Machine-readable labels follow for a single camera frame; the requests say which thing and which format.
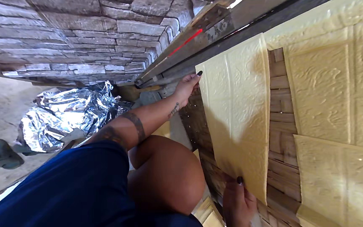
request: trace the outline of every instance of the arm tattoo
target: arm tattoo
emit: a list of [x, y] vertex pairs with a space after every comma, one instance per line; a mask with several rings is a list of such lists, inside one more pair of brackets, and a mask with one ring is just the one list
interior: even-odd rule
[[168, 118], [171, 118], [177, 111], [180, 110], [180, 106], [179, 103], [176, 103], [174, 109], [172, 110], [172, 112], [170, 112], [170, 114], [167, 116]]
[[122, 115], [120, 115], [119, 117], [127, 118], [128, 120], [133, 122], [135, 128], [137, 129], [137, 133], [138, 133], [138, 143], [142, 142], [145, 139], [144, 126], [142, 125], [142, 122], [137, 117], [137, 115], [130, 113], [130, 112], [125, 112]]
[[113, 127], [106, 126], [100, 129], [93, 137], [90, 139], [90, 143], [99, 142], [102, 140], [111, 140], [119, 143], [124, 149], [125, 144], [120, 135], [117, 134], [116, 130]]
[[[142, 142], [145, 139], [144, 127], [142, 126], [141, 120], [135, 114], [125, 112], [118, 117], [127, 118], [128, 120], [130, 120], [131, 122], [134, 123], [134, 126], [137, 129], [137, 133], [138, 133], [138, 143]], [[102, 140], [111, 140], [111, 141], [119, 143], [124, 149], [126, 148], [121, 136], [116, 132], [116, 129], [111, 126], [105, 126], [102, 129], [100, 129], [90, 139], [90, 143], [98, 142], [98, 141], [102, 141]]]

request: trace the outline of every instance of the concrete floor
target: concrete floor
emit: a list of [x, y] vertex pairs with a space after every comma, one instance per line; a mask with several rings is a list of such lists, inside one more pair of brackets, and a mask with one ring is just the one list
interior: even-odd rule
[[[48, 87], [33, 86], [30, 82], [0, 78], [0, 139], [12, 145], [17, 137], [18, 124], [23, 114], [33, 106], [32, 100]], [[0, 168], [0, 190], [17, 178], [38, 168], [51, 154], [23, 157], [25, 163], [16, 169]]]

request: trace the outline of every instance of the stone brick wall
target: stone brick wall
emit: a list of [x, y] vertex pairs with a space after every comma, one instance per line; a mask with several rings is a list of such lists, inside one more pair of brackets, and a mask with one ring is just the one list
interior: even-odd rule
[[0, 71], [63, 84], [133, 81], [205, 0], [0, 0]]

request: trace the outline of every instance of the aluminum foil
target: aluminum foil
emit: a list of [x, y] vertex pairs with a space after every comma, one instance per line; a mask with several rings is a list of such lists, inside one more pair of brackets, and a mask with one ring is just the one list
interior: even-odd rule
[[52, 153], [62, 149], [64, 139], [74, 129], [88, 137], [112, 118], [126, 112], [126, 102], [111, 94], [109, 81], [94, 85], [60, 90], [53, 88], [39, 94], [21, 119], [17, 143], [34, 152]]

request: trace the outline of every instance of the slipper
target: slipper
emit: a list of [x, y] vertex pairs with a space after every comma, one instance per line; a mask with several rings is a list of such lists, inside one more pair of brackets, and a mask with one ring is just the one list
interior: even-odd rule
[[0, 139], [0, 167], [11, 170], [18, 168], [24, 162], [5, 140]]

